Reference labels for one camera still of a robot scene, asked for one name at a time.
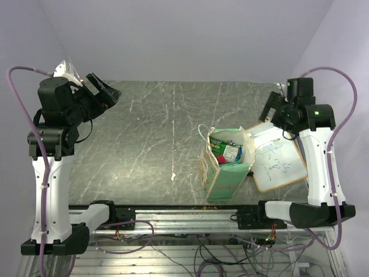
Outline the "green printed paper bag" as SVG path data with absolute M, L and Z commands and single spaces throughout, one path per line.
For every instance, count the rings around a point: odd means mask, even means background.
M 198 133 L 205 141 L 199 156 L 199 177 L 207 202 L 230 201 L 251 171 L 255 162 L 256 146 L 251 134 L 237 129 L 211 127 L 204 135 L 198 125 Z

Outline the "blue snack packet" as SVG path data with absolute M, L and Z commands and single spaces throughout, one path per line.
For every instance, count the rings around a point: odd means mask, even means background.
M 239 147 L 239 149 L 238 149 L 238 154 L 237 154 L 237 156 L 236 156 L 236 161 L 238 161 L 238 160 L 240 160 L 240 158 L 241 158 L 241 156 L 242 156 L 242 153 L 243 153 L 243 151 L 242 151 L 242 147 Z

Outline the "green snack packet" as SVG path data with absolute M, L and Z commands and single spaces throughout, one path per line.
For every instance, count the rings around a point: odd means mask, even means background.
M 232 147 L 228 143 L 218 140 L 214 137 L 209 137 L 209 141 L 212 153 L 215 157 L 223 155 L 223 157 L 228 159 L 228 153 L 232 149 Z

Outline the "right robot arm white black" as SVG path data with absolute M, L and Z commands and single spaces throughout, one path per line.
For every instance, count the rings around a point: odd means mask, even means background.
M 355 217 L 356 208 L 347 204 L 336 166 L 333 140 L 336 126 L 333 108 L 317 104 L 313 79 L 291 78 L 287 81 L 287 97 L 271 92 L 260 120 L 274 109 L 271 123 L 282 133 L 300 139 L 308 174 L 308 199 L 305 203 L 261 200 L 237 212 L 241 229 L 264 229 L 272 223 L 290 223 L 299 229 L 329 227 Z

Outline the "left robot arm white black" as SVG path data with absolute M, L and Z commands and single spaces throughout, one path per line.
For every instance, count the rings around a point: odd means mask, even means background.
M 27 137 L 36 180 L 36 214 L 31 238 L 21 245 L 24 256 L 82 254 L 96 229 L 117 224 L 111 200 L 94 201 L 79 215 L 69 213 L 71 166 L 75 146 L 81 142 L 78 127 L 114 107 L 122 94 L 94 73 L 86 79 L 97 94 L 62 76 L 41 81 L 37 90 L 41 108 Z

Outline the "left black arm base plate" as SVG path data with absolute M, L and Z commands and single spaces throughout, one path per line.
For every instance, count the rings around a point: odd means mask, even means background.
M 116 209 L 117 222 L 127 222 L 127 224 L 120 225 L 119 229 L 124 231 L 134 230 L 136 220 L 135 210 L 132 208 L 117 208 Z

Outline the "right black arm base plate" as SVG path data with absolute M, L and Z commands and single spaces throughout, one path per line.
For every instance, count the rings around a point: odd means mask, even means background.
M 241 206 L 235 214 L 230 216 L 230 219 L 237 223 L 239 230 L 287 228 L 287 224 L 283 220 L 268 218 L 263 205 Z

